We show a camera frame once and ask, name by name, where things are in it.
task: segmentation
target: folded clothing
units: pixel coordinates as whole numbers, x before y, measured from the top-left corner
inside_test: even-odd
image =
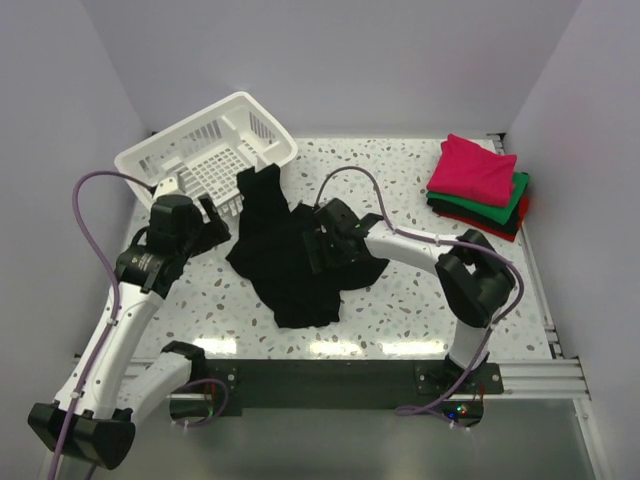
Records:
[[[289,212],[280,169],[271,165],[238,174],[243,195],[240,235],[227,260],[253,284],[279,327],[322,327],[340,320],[340,290],[375,283],[389,263],[370,259],[314,275],[302,234],[317,227],[313,208]]]
[[[491,220],[488,220],[486,218],[482,219],[482,217],[480,217],[479,219],[477,214],[474,214],[472,217],[467,217],[461,214],[457,215],[453,213],[452,209],[449,209],[449,208],[445,208],[444,210],[439,210],[436,207],[433,207],[433,211],[443,217],[447,217],[447,218],[451,218],[452,220],[458,220],[458,221],[467,223],[472,227],[479,228],[481,230],[484,230],[485,232],[492,233],[497,237],[504,238],[505,240],[508,240],[510,242],[514,242],[516,239],[516,235],[518,234],[518,230],[520,230],[520,227],[522,226],[524,217],[529,211],[529,204],[530,204],[530,200],[528,197],[522,197],[520,199],[520,202],[518,202],[518,210],[517,212],[514,211],[512,214],[512,217],[516,221],[515,230],[511,228],[511,226],[509,226],[508,228],[505,228],[505,225],[500,225],[499,223],[492,222]]]
[[[442,156],[427,190],[506,207],[512,196],[516,160],[515,155],[498,155],[450,134],[442,142]]]
[[[529,183],[529,174],[516,172],[513,174],[512,182],[514,185],[514,189],[513,193],[511,194],[511,200],[509,200],[509,204],[504,208],[484,205],[482,203],[474,202],[466,198],[457,197],[454,195],[444,195],[436,192],[427,192],[427,199],[445,200],[449,203],[464,207],[467,210],[479,213],[484,217],[490,218],[491,220],[504,225],[509,220],[509,217],[511,217],[511,214],[515,210],[518,201],[522,197],[524,190]]]

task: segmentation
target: green folded shirt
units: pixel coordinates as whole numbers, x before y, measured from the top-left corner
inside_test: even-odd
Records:
[[[436,192],[427,192],[427,198],[437,198],[439,200],[444,200],[446,202],[453,203],[455,205],[460,205],[468,210],[472,210],[480,215],[484,215],[491,220],[495,220],[501,225],[507,223],[513,209],[518,205],[518,201],[522,194],[524,193],[525,188],[527,187],[527,183],[529,183],[529,174],[528,173],[514,173],[513,174],[513,193],[511,194],[511,200],[509,200],[509,205],[504,208],[501,207],[493,207],[491,205],[485,205],[483,203],[473,202],[471,200],[467,200],[466,198],[456,197],[454,195],[446,195],[444,193],[436,193]]]

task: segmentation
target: red folded shirt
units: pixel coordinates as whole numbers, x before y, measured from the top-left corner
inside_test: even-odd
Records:
[[[497,155],[465,138],[449,134],[427,190],[474,202],[506,207],[513,191],[515,155]]]
[[[522,226],[522,222],[524,221],[524,217],[527,214],[527,212],[529,211],[529,199],[526,197],[522,197],[522,200],[520,201],[520,205],[518,208],[518,216],[520,217],[520,220],[518,220],[518,228],[520,228]],[[446,218],[450,218],[452,220],[458,220],[460,222],[464,222],[467,223],[469,225],[471,225],[472,227],[476,227],[479,228],[480,230],[484,230],[485,232],[489,232],[492,233],[493,235],[495,235],[496,237],[500,237],[500,238],[504,238],[505,240],[508,240],[510,242],[515,242],[516,240],[516,235],[509,235],[508,233],[505,232],[501,232],[499,230],[495,230],[491,227],[488,227],[486,225],[484,225],[481,222],[477,222],[475,220],[471,220],[470,218],[467,217],[463,217],[460,215],[450,215],[448,213],[441,213],[438,212],[438,215],[440,215],[441,217],[446,217]]]

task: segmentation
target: white speckled surface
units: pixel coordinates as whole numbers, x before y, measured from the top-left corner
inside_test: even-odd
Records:
[[[285,167],[282,188],[290,205],[311,204],[322,179],[344,165],[368,168],[383,186],[389,212],[398,224],[433,233],[462,233],[465,224],[438,217],[426,205],[424,188],[440,157],[441,140],[297,139],[298,159]],[[490,140],[479,140],[493,150]],[[325,190],[358,215],[379,211],[371,185],[346,172]],[[128,238],[148,219],[136,204]],[[226,217],[237,238],[238,219]],[[550,359],[543,314],[521,246],[486,234],[496,250],[523,272],[526,291],[517,308],[490,341],[493,359]],[[375,285],[343,292],[341,321],[323,328],[279,329],[271,310],[249,281],[225,260],[235,240],[193,259],[174,284],[134,354],[155,358],[170,340],[196,343],[209,357],[254,359],[442,358],[453,339],[455,318],[436,277],[392,262]]]

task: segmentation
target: pink folded cloth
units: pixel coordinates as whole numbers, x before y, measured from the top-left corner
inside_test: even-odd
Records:
[[[506,207],[513,191],[516,160],[516,155],[497,155],[450,134],[442,142],[442,156],[427,190]]]

